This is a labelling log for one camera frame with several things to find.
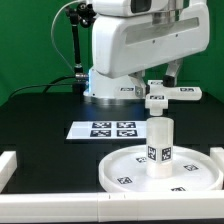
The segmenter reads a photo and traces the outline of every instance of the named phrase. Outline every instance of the printed marker sheet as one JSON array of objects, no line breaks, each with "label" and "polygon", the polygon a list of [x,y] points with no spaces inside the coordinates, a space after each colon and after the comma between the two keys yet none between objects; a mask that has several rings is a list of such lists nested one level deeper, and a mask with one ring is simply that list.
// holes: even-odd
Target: printed marker sheet
[{"label": "printed marker sheet", "polygon": [[145,121],[73,122],[67,136],[68,140],[132,138],[146,138]]}]

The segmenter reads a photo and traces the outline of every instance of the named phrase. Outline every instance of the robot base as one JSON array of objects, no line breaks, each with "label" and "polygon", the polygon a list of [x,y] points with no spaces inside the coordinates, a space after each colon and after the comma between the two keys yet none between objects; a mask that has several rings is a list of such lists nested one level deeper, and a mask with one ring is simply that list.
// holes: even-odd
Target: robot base
[{"label": "robot base", "polygon": [[124,105],[143,102],[144,71],[112,79],[99,74],[94,68],[89,71],[89,89],[84,92],[86,102],[102,105]]},{"label": "robot base", "polygon": [[133,146],[107,155],[99,165],[99,180],[107,192],[168,192],[220,190],[222,172],[213,160],[194,150],[173,147],[169,178],[146,174],[146,146]]}]

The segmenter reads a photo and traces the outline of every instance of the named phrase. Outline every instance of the sticker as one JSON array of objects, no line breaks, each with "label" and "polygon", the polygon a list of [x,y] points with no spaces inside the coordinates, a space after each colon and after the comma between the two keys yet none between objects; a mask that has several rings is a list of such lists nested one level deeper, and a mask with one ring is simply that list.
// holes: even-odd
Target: sticker
[{"label": "sticker", "polygon": [[162,150],[162,161],[167,161],[171,159],[171,148]]},{"label": "sticker", "polygon": [[148,157],[149,159],[156,161],[156,149],[148,146]]},{"label": "sticker", "polygon": [[132,180],[129,177],[123,177],[123,178],[119,178],[117,179],[120,184],[130,184],[132,183]]},{"label": "sticker", "polygon": [[162,84],[163,84],[162,81],[152,81],[152,82],[150,83],[150,85],[162,85]]},{"label": "sticker", "polygon": [[181,92],[195,92],[194,88],[180,88]]},{"label": "sticker", "polygon": [[150,96],[150,100],[164,100],[164,96],[156,96],[156,95],[152,95]]},{"label": "sticker", "polygon": [[139,163],[145,163],[145,162],[146,162],[146,157],[136,158],[136,160],[137,160]]},{"label": "sticker", "polygon": [[92,128],[111,128],[111,122],[94,122]]},{"label": "sticker", "polygon": [[91,131],[90,137],[111,137],[111,131],[110,130],[96,130]]},{"label": "sticker", "polygon": [[135,122],[117,122],[117,128],[136,128]]},{"label": "sticker", "polygon": [[131,91],[134,91],[134,88],[121,88],[121,91],[131,92]]},{"label": "sticker", "polygon": [[187,166],[184,166],[184,168],[187,169],[188,171],[195,171],[199,169],[195,165],[187,165]]},{"label": "sticker", "polygon": [[183,187],[173,188],[171,191],[186,191]]},{"label": "sticker", "polygon": [[136,130],[117,130],[117,137],[138,137]]}]

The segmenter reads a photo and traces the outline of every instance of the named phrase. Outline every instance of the white cylinder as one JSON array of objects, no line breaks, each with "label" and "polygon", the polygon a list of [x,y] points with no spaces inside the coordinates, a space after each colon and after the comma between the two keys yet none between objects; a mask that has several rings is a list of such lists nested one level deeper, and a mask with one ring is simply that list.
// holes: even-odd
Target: white cylinder
[{"label": "white cylinder", "polygon": [[147,120],[146,173],[152,178],[167,178],[172,175],[173,159],[172,119],[155,117]]}]

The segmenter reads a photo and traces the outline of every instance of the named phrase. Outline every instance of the black cable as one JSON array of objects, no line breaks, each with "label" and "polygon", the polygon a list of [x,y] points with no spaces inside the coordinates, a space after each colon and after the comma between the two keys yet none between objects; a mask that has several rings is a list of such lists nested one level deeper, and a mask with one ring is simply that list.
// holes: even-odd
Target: black cable
[{"label": "black cable", "polygon": [[[75,79],[74,75],[70,75],[70,76],[62,76],[60,78],[55,79],[54,81],[50,82],[49,85],[55,84],[57,82],[66,80],[66,79]],[[43,93],[46,93],[52,86],[47,86],[44,90]]]},{"label": "black cable", "polygon": [[62,84],[43,84],[43,85],[31,85],[31,86],[24,86],[24,87],[21,87],[19,89],[16,89],[15,91],[13,91],[9,97],[8,97],[8,100],[10,100],[17,92],[20,92],[22,90],[25,90],[25,89],[32,89],[32,88],[41,88],[41,87],[46,87],[46,86],[72,86],[73,83],[62,83]]}]

